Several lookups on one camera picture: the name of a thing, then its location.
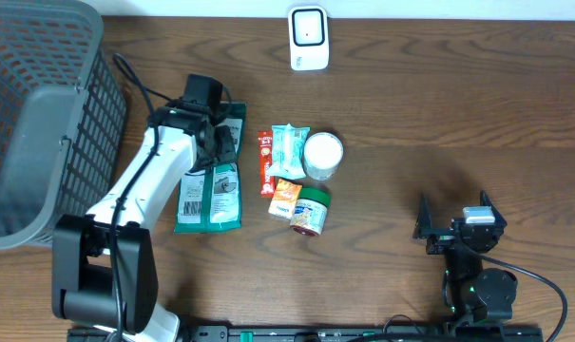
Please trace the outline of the red coffee stick sachet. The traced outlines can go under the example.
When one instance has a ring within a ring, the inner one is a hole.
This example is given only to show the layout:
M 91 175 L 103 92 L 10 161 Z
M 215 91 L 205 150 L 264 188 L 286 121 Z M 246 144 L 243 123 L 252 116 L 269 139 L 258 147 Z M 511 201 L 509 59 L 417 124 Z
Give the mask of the red coffee stick sachet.
M 275 178 L 268 174 L 268 169 L 272 165 L 273 132 L 260 131 L 258 133 L 259 142 L 259 167 L 260 167 L 260 196 L 271 198 L 275 192 Z

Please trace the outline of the white blue tub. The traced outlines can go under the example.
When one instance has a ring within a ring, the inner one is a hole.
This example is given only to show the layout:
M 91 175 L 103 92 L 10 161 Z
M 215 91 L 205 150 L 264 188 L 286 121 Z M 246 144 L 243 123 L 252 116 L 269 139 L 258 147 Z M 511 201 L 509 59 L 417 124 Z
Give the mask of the white blue tub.
M 338 137 L 328 132 L 311 136 L 304 145 L 304 165 L 307 175 L 316 181 L 331 178 L 343 158 L 343 145 Z

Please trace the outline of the light teal snack packet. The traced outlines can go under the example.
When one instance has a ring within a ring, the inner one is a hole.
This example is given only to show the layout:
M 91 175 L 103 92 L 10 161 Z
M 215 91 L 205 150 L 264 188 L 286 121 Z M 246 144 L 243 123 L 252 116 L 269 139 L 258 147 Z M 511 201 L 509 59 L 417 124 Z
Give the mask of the light teal snack packet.
M 272 126 L 272 162 L 267 169 L 269 176 L 287 180 L 305 177 L 302 154 L 309 132 L 309 127 L 293 127 L 290 123 Z

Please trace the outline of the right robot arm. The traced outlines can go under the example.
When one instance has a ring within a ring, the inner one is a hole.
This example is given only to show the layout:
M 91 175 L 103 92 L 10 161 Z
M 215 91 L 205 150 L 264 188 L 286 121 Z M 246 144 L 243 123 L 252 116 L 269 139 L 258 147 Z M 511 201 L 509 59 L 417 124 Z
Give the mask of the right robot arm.
M 433 225 L 429 203 L 419 201 L 412 237 L 426 241 L 426 253 L 441 255 L 446 262 L 442 295 L 454 318 L 468 324 L 502 323 L 512 318 L 518 281 L 505 270 L 485 268 L 482 258 L 493 249 L 507 221 L 485 192 L 480 204 L 463 209 L 447 228 Z

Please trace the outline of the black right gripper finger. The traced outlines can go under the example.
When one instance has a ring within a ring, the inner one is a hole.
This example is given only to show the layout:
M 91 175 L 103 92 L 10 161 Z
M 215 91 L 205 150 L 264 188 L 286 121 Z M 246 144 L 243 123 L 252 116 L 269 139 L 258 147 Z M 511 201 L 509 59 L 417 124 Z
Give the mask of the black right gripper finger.
M 499 219 L 501 217 L 498 210 L 492 204 L 489 195 L 484 190 L 480 192 L 480 206 L 482 207 L 481 213 L 483 219 Z
M 429 204 L 426 196 L 422 194 L 419 201 L 419 211 L 416 219 L 417 229 L 431 229 L 432 220 L 431 213 L 429 209 Z

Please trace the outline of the green lid jar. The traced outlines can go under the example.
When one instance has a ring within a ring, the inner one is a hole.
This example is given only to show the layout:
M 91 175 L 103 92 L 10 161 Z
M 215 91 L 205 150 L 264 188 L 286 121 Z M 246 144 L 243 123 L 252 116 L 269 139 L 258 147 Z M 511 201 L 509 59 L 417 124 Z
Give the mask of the green lid jar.
M 304 236 L 319 236 L 330 205 L 331 196 L 328 193 L 315 188 L 302 188 L 290 219 L 290 227 Z

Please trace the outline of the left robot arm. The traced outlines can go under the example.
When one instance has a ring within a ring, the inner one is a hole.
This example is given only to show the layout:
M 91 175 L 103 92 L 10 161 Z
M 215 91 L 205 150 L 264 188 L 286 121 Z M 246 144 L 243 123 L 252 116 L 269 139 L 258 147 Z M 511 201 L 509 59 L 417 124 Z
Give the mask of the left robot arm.
M 188 173 L 238 157 L 228 120 L 240 104 L 173 100 L 148 118 L 136 156 L 83 215 L 63 215 L 52 241 L 51 308 L 114 341 L 175 341 L 179 317 L 158 301 L 151 235 Z

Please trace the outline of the grey plastic mesh basket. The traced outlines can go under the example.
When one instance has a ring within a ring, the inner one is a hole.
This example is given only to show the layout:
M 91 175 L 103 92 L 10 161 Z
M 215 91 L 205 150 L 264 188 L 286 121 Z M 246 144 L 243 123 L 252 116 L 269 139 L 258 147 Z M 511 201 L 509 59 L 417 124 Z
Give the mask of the grey plastic mesh basket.
M 80 1 L 0 1 L 0 250 L 48 246 L 108 191 L 127 117 Z

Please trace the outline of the green white tape bag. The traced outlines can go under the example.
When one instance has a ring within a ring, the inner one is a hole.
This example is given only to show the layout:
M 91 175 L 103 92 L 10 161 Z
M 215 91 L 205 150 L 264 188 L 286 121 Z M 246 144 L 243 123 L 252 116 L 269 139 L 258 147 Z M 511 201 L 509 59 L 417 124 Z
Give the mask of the green white tape bag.
M 236 162 L 182 176 L 176 234 L 220 234 L 241 228 L 240 171 Z

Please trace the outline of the orange small packet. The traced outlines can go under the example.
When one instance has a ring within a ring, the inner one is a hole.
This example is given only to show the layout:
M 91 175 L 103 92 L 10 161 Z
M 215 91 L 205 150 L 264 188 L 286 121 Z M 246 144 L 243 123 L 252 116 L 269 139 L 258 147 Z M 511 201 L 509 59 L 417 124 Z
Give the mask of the orange small packet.
M 296 208 L 297 199 L 303 186 L 288 180 L 279 179 L 271 199 L 268 213 L 283 219 L 290 219 Z

